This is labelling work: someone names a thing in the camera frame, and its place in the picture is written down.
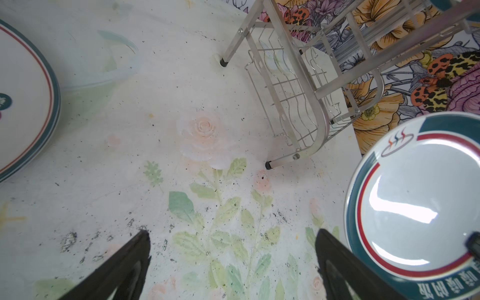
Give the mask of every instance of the metal dish rack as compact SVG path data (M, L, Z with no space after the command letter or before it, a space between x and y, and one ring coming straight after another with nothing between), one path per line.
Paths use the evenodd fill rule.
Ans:
M275 0L256 0L225 51L220 60L224 67L243 39L247 40L251 61L245 69L273 136L283 136L287 145L292 147L293 153L267 161L267 169L317 152L328 140L378 103L384 93L382 71L461 30L471 33L465 18L480 11L480 0L452 2L452 8L373 55L369 44L402 22L416 20L414 14L430 3L426 0L402 0L403 5L398 5L388 15L361 31L352 11L363 1L354 0L327 26L312 27L285 24ZM257 21L264 9L271 22ZM352 37L333 52L327 35L345 20L351 28ZM294 39L291 33L308 33L315 37L305 44ZM326 54L314 47L319 43L323 44ZM363 53L365 61L342 72L339 61L345 61L358 51ZM333 64L333 70L327 72L324 69L332 68L328 60ZM358 106L347 84L367 73L376 82L377 94L368 104ZM341 88L347 95L348 105Z

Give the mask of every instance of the metal frame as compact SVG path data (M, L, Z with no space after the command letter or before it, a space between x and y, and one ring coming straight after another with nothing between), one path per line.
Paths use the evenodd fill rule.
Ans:
M373 26L361 30L355 22L352 11L362 2L363 0L354 0L327 26L313 27L285 24L275 0L256 0L225 51L220 61L224 67L243 39L247 40L252 61L247 63L245 69L259 97L273 136L284 136L287 145L294 148L293 153L266 162L267 169L309 157L317 152L328 140L380 101L384 93L381 71L431 47L439 40L465 28L469 30L465 18L480 11L480 0L463 0L443 14L435 16L393 46L373 55L369 44L405 20L411 19L414 13L426 8L429 2L402 0L402 5L398 5L387 16L375 22ZM257 17L264 9L271 23L257 21ZM338 23L344 22L344 18L353 34L341 47L333 51L327 34ZM315 37L305 44L294 39L292 32L309 33ZM321 58L326 59L326 56L319 55L320 51L313 47L319 43L324 45L337 75L330 82L320 67ZM342 72L339 62L345 61L358 50L363 53L365 61L351 70ZM261 75L264 85L254 78L254 73ZM352 92L348 90L347 84L366 73L372 74L377 84L377 94L367 105L359 106ZM331 94L340 88L344 89L351 104L350 108L347 108L343 98L334 102ZM265 89L270 95L270 104L268 99L265 99L263 93ZM271 117L270 107L275 107L276 117Z

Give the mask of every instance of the purple flower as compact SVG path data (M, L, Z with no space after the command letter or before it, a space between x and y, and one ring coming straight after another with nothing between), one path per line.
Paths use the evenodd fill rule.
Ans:
M342 8L344 0L310 0L307 8L322 15L333 14Z

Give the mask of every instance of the white plate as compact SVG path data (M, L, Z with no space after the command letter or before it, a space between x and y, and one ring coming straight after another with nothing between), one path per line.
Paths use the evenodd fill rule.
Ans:
M57 79L43 55L0 20L0 182L51 136L60 111Z
M445 112L395 128L364 156L345 209L352 252L408 299L480 290L465 242L480 231L480 117Z

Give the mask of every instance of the plate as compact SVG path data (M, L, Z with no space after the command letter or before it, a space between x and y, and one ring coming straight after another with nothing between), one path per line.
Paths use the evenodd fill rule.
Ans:
M480 117L444 112L405 122L363 157L347 194L352 252L407 299L480 291L465 242L480 231Z
M57 125L60 91L38 49L0 20L0 182L34 158Z

